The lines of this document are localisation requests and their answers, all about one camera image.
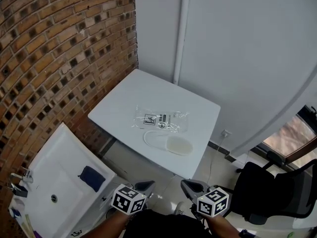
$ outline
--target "white sink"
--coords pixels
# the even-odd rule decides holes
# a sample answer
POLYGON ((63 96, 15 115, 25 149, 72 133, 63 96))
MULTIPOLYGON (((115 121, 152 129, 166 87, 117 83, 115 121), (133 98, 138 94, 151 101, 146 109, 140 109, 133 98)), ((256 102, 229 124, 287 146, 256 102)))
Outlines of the white sink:
POLYGON ((43 238, 69 237, 79 220, 116 176, 65 124, 61 124, 49 138, 29 169, 34 182, 20 182, 28 190, 27 198, 18 197, 25 205, 21 214, 29 215, 33 230, 43 238), (86 166, 106 179, 98 192, 78 177, 86 166))

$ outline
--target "person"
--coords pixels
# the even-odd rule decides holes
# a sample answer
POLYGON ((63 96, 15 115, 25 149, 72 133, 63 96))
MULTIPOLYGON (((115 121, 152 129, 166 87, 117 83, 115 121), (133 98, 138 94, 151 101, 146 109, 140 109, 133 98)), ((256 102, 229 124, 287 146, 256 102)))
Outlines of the person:
POLYGON ((224 217, 205 217, 212 233, 202 222, 185 215, 186 207, 180 202, 173 215, 163 215, 152 210, 143 210, 135 216, 116 211, 109 219, 82 236, 83 238, 118 238, 126 227, 123 238, 239 238, 236 230, 224 217))

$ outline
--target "chair armrest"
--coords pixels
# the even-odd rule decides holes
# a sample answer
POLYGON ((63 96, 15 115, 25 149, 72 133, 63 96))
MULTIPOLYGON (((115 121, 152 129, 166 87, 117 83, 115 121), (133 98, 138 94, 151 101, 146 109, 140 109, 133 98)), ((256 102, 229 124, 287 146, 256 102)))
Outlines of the chair armrest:
POLYGON ((244 219, 254 225, 264 225, 267 221, 267 217, 254 213, 251 213, 249 216, 244 216, 244 219))
POLYGON ((285 164, 285 158, 277 153, 268 151, 266 154, 267 159, 278 167, 282 167, 285 164))

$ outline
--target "brick wall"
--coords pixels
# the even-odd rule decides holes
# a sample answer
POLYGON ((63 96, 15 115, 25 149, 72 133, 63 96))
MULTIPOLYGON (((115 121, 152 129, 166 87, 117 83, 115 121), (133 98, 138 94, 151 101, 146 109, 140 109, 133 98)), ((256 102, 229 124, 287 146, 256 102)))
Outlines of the brick wall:
POLYGON ((137 66, 134 0, 0 0, 0 238, 21 174, 63 121, 95 154, 109 135, 89 111, 137 66))

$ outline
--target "plastic bag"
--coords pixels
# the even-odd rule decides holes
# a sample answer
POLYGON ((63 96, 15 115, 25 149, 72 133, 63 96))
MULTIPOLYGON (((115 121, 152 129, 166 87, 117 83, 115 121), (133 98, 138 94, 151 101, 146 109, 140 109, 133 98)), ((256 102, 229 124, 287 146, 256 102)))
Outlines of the plastic bag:
POLYGON ((188 128, 188 113, 153 111, 137 106, 132 127, 135 126, 147 130, 185 132, 188 128))

